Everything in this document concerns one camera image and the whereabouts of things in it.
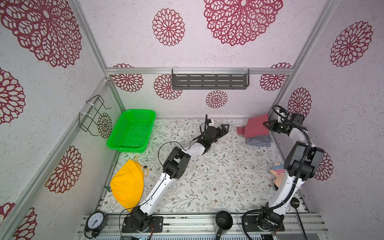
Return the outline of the blue white striped tank top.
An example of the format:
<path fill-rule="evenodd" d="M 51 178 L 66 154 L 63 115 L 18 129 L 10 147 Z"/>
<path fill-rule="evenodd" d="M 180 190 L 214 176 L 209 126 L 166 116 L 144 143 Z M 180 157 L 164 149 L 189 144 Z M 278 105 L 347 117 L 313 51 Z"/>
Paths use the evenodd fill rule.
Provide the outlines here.
<path fill-rule="evenodd" d="M 273 139 L 270 134 L 246 138 L 246 144 L 258 148 L 269 148 Z"/>

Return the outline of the maroon tank top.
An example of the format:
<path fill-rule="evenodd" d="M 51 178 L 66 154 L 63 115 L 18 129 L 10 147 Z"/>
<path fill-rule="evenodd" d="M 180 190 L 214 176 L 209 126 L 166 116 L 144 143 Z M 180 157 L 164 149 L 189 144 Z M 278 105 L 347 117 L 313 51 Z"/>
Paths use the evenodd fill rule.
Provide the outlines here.
<path fill-rule="evenodd" d="M 269 134 L 269 129 L 263 125 L 269 120 L 269 115 L 264 114 L 248 119 L 245 127 L 237 127 L 237 134 L 245 138 L 252 138 Z"/>

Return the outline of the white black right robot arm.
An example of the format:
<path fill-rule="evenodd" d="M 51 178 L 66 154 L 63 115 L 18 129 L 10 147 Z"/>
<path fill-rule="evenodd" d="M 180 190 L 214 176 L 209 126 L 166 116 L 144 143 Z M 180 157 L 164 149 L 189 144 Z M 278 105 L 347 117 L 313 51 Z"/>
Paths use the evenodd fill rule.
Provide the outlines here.
<path fill-rule="evenodd" d="M 284 161 L 286 172 L 283 181 L 259 217 L 259 220 L 274 227 L 283 223 L 294 194 L 305 181 L 315 176 L 325 153 L 311 141 L 307 129 L 302 127 L 305 119 L 303 115 L 289 115 L 286 110 L 279 110 L 276 114 L 277 120 L 264 122 L 263 125 L 275 133 L 288 135 L 295 144 Z"/>

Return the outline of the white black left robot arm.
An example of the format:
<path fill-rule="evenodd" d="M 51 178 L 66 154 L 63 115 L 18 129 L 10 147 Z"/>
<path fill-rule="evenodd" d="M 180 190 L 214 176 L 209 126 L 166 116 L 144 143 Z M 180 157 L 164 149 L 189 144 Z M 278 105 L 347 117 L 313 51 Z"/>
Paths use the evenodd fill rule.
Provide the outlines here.
<path fill-rule="evenodd" d="M 189 161 L 204 155 L 210 149 L 213 143 L 229 133 L 230 125 L 222 124 L 216 127 L 214 121 L 206 119 L 204 130 L 194 138 L 190 147 L 174 147 L 165 162 L 163 163 L 163 172 L 147 197 L 134 207 L 127 217 L 138 231 L 143 232 L 150 225 L 150 218 L 155 212 L 159 201 L 166 193 L 167 189 L 185 173 Z"/>

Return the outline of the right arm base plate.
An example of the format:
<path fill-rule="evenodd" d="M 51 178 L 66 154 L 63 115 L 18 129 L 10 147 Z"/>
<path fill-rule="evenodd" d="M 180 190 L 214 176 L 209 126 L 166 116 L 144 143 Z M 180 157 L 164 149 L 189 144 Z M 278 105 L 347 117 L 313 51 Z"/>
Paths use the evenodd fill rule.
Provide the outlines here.
<path fill-rule="evenodd" d="M 247 215 L 243 224 L 247 232 L 278 232 L 285 231 L 284 215 L 274 212 L 264 212 L 261 215 Z"/>

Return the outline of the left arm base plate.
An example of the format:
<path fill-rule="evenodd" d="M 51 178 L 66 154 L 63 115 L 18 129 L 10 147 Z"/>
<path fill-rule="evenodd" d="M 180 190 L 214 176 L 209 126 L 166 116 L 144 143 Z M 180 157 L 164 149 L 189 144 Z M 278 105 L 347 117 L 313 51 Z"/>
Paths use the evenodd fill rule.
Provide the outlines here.
<path fill-rule="evenodd" d="M 125 217 L 122 233 L 161 233 L 163 231 L 164 217 L 150 216 L 143 221 L 134 220 L 134 217 Z"/>

